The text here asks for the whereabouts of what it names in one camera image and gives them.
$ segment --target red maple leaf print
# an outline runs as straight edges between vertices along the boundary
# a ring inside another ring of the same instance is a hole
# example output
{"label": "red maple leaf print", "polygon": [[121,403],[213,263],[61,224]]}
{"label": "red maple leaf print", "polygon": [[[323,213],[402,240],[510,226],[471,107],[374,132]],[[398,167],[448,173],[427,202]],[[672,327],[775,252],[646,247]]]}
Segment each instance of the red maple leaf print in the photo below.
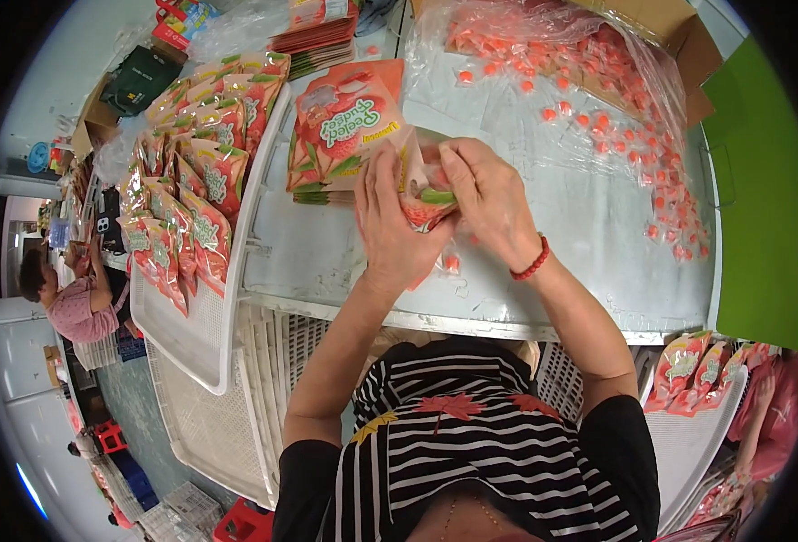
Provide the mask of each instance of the red maple leaf print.
{"label": "red maple leaf print", "polygon": [[479,414],[483,410],[483,406],[483,403],[473,402],[471,397],[462,392],[458,396],[423,397],[420,399],[420,406],[417,406],[414,411],[438,413],[438,420],[435,422],[435,432],[433,433],[433,435],[437,435],[438,425],[441,423],[441,415],[448,414],[458,420],[468,421],[471,419],[469,415]]}
{"label": "red maple leaf print", "polygon": [[513,404],[518,406],[521,412],[534,412],[538,410],[546,416],[552,416],[556,420],[561,421],[561,416],[558,415],[555,408],[549,406],[535,396],[523,394],[521,396],[507,396],[507,398],[513,399]]}

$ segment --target dark hair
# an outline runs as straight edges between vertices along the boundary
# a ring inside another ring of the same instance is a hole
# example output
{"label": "dark hair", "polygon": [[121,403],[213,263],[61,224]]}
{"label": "dark hair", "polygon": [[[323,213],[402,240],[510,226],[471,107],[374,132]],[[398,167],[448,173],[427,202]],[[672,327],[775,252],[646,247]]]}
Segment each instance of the dark hair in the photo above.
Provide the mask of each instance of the dark hair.
{"label": "dark hair", "polygon": [[41,301],[41,288],[47,283],[43,277],[43,254],[36,248],[23,256],[20,265],[20,293],[32,303]]}

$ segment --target yellow leaf print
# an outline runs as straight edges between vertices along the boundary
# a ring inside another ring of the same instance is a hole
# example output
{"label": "yellow leaf print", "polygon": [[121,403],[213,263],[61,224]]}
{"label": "yellow leaf print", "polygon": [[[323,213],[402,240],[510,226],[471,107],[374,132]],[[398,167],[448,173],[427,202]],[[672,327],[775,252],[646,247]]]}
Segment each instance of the yellow leaf print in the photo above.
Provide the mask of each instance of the yellow leaf print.
{"label": "yellow leaf print", "polygon": [[366,441],[366,437],[371,435],[372,433],[377,433],[378,428],[382,425],[387,425],[391,421],[396,421],[399,418],[393,413],[392,410],[386,412],[377,418],[371,420],[366,425],[362,426],[359,431],[356,432],[356,435],[352,439],[351,442],[356,442],[357,446],[360,446],[363,442]]}

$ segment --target green panel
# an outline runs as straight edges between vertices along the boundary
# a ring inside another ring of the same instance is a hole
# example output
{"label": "green panel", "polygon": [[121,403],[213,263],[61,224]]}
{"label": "green panel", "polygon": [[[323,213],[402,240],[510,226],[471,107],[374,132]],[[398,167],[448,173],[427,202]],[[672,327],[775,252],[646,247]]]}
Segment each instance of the green panel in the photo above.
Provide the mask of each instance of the green panel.
{"label": "green panel", "polygon": [[703,89],[722,205],[718,331],[798,350],[798,120],[753,37]]}

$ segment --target red bead bracelet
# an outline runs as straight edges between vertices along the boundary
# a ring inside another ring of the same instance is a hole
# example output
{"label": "red bead bracelet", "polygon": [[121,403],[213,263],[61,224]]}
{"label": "red bead bracelet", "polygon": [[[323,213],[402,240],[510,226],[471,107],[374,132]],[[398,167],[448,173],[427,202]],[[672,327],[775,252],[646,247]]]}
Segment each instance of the red bead bracelet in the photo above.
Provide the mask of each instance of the red bead bracelet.
{"label": "red bead bracelet", "polygon": [[540,244],[543,245],[543,250],[540,252],[540,256],[534,260],[528,269],[522,271],[521,273],[514,273],[513,270],[510,272],[510,276],[513,277],[513,280],[525,280],[529,276],[532,276],[540,266],[544,265],[544,261],[546,257],[550,254],[550,244],[546,242],[546,238],[541,235],[540,236]]}

